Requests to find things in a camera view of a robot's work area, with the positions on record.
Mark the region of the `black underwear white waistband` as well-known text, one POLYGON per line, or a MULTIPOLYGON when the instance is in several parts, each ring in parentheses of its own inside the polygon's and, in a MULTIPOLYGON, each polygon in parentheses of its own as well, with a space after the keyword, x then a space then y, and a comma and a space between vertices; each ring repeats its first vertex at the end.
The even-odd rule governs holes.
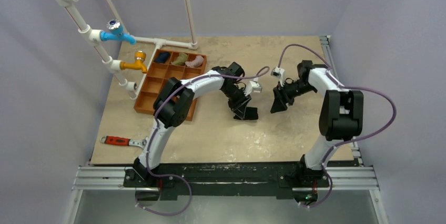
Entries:
POLYGON ((240 107, 234 111, 235 120, 258 120, 258 108, 256 107, 240 107))

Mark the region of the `orange compartment tray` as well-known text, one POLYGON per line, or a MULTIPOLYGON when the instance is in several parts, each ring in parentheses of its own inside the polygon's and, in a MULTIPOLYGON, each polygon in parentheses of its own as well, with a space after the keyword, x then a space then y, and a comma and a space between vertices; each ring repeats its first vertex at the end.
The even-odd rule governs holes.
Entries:
POLYGON ((167 84, 168 79, 175 77, 179 80, 197 77, 205 72, 207 56, 203 54, 195 54, 183 52, 188 55, 187 61, 193 60, 195 56, 201 55, 204 58, 203 64, 199 68, 190 68, 186 65, 175 66, 171 62, 178 56, 179 51, 157 49, 154 59, 148 67, 148 74, 144 78, 139 95, 134 104, 134 110, 142 114, 154 114, 153 104, 160 94, 163 87, 167 84), (170 58, 165 64, 154 63, 154 59, 161 52, 170 52, 170 58))

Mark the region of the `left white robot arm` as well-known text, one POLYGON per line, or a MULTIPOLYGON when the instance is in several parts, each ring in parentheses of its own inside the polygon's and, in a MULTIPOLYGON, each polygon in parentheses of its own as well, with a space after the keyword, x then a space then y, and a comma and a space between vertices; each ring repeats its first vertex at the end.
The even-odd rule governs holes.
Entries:
POLYGON ((152 186, 157 179, 154 170, 160 165, 161 155, 170 135, 181 125, 189 113, 192 102, 215 90, 228 98, 228 106, 235 120, 257 120, 257 108, 250 107, 252 93, 261 92, 258 78, 249 78, 242 88, 238 85, 246 79, 244 70, 233 62, 229 67, 214 67, 210 71, 190 79, 168 79, 154 102, 154 123, 147 144, 135 159, 133 170, 136 179, 145 187, 152 186))

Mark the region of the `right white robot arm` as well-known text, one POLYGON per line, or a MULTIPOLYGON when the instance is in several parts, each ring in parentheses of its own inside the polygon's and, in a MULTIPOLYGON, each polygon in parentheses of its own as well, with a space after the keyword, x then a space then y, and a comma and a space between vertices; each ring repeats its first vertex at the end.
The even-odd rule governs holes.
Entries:
POLYGON ((316 178, 315 170, 332 156, 336 144, 359 136, 363 125, 364 95, 361 91, 343 88, 335 82, 328 67, 303 60, 297 65, 298 79, 288 82, 285 71, 275 67, 271 74, 279 79, 273 88, 272 114, 286 111, 295 98, 311 91, 323 97, 319 116, 320 136, 313 147, 304 155, 304 166, 295 172, 296 181, 307 186, 316 178))

